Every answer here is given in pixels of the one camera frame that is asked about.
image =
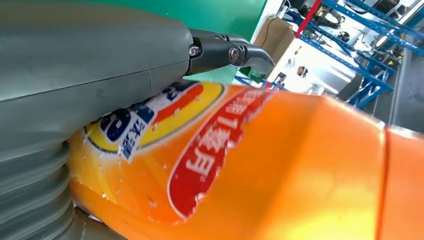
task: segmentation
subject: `blue metal shelf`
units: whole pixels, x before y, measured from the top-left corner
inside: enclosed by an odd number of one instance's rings
[[[386,21],[387,23],[381,23],[376,22],[372,20],[368,20],[355,12],[344,8],[343,6],[337,4],[333,0],[322,0],[322,3],[327,5],[328,7],[335,9],[336,11],[345,14],[346,16],[350,17],[351,19],[357,21],[358,23],[361,23],[365,27],[381,34],[384,36],[387,36],[391,41],[393,41],[396,44],[399,44],[400,46],[410,49],[414,53],[424,56],[424,49],[422,47],[418,47],[414,45],[414,43],[409,42],[405,39],[402,39],[399,35],[395,34],[394,32],[398,34],[407,34],[407,35],[413,35],[414,37],[418,37],[419,39],[424,39],[424,34],[415,31],[411,27],[407,25],[402,25],[398,22],[396,22],[394,19],[392,19],[389,16],[384,15],[384,13],[366,5],[363,2],[357,1],[357,0],[349,0],[350,3],[357,5],[358,7],[367,10],[370,14],[373,14],[376,17],[381,18],[382,20]]]
[[[324,5],[327,5],[329,8],[332,8],[336,11],[338,11],[341,14],[346,15],[347,17],[355,20],[358,23],[361,23],[365,27],[383,35],[387,36],[389,41],[391,43],[398,44],[406,49],[409,49],[416,53],[417,55],[424,56],[424,48],[414,45],[412,42],[409,42],[405,40],[404,38],[400,37],[400,34],[406,34],[409,36],[413,36],[416,39],[424,39],[424,33],[417,32],[413,29],[413,25],[411,24],[401,24],[391,18],[388,15],[385,15],[384,13],[378,11],[377,9],[366,5],[360,0],[346,0],[346,3],[349,3],[351,5],[355,5],[368,13],[376,16],[379,18],[379,21],[375,20],[369,20],[366,19],[355,12],[346,9],[342,5],[337,4],[334,0],[317,0],[318,3],[321,2]],[[328,33],[324,29],[318,27],[317,25],[308,22],[308,20],[305,20],[302,18],[298,13],[289,11],[287,13],[289,16],[291,16],[293,19],[284,19],[287,22],[292,22],[300,26],[301,24],[305,26],[305,22],[307,22],[306,27],[310,29],[314,34],[320,34],[320,36],[324,36],[331,41],[335,42],[341,50],[347,55],[352,57],[352,52],[355,52],[358,56],[361,56],[362,58],[366,59],[368,61],[367,66],[364,67],[355,57],[353,57],[354,62],[357,64],[357,66],[351,64],[350,62],[347,62],[346,60],[338,57],[330,50],[324,48],[318,43],[318,40],[315,42],[304,35],[300,35],[298,38],[305,43],[311,45],[312,47],[316,48],[317,50],[323,52],[324,54],[330,56],[331,58],[335,59],[339,63],[345,65],[346,67],[356,71],[358,74],[363,76],[362,84],[360,90],[354,94],[347,103],[354,105],[357,108],[363,108],[365,107],[369,102],[374,100],[379,94],[383,93],[384,91],[393,91],[393,87],[387,84],[387,79],[389,75],[396,74],[397,70],[394,69],[391,66],[388,66],[384,64],[383,62],[379,61],[375,58],[376,54],[370,55],[369,53],[356,50],[353,46],[347,44],[346,42],[338,39],[336,36]]]

